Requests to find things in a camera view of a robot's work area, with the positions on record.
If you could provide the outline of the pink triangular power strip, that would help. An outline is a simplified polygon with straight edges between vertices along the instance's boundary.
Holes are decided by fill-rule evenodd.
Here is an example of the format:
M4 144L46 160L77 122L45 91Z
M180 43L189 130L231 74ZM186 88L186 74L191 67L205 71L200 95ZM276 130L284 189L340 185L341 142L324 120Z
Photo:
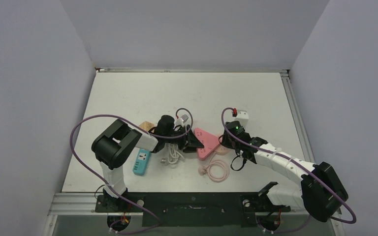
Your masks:
M204 146L196 150L198 159L204 161L220 146L219 138L201 128L195 128L194 134Z

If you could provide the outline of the beige cube adapter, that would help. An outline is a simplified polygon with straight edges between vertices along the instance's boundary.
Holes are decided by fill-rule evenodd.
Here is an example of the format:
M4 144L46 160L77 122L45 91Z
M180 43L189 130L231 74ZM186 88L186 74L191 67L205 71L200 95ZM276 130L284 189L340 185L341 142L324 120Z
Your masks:
M143 123L141 123L140 125L138 125L141 129L145 130L145 131L150 131L152 128L155 127L155 125L149 121L144 121Z

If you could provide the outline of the teal power strip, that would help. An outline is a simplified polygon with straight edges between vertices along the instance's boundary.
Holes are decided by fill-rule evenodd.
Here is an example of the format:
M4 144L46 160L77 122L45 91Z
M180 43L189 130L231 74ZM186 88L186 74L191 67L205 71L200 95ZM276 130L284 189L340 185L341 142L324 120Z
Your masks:
M148 150L140 149L134 162L132 171L137 176L144 176L148 167L151 153Z

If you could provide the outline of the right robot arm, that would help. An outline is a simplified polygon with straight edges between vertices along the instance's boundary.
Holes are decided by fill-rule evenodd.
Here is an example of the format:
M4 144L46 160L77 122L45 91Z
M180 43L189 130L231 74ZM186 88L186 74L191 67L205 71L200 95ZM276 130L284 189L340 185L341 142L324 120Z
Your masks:
M346 204L348 193L330 164L316 164L289 155L263 138L250 136L237 120L224 122L223 126L225 147L235 150L245 162L267 167L295 184L284 186L274 181L263 187L258 193L262 209L303 209L314 219L326 222L336 220L335 212L344 206L352 216L350 223L355 223L355 213Z

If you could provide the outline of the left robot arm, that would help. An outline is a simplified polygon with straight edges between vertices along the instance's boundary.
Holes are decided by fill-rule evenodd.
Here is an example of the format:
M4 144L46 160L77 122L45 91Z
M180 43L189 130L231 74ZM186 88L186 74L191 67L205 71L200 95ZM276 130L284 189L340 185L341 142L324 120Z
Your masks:
M108 205L114 211L122 211L127 205L123 195L127 187L124 182L123 165L135 148L150 153L161 151L166 144L177 145L184 153L196 152L204 148L189 124L177 124L169 115L162 115L151 134L131 128L121 119L115 120L93 142L91 150L99 161L103 177L108 184L104 194L108 195Z

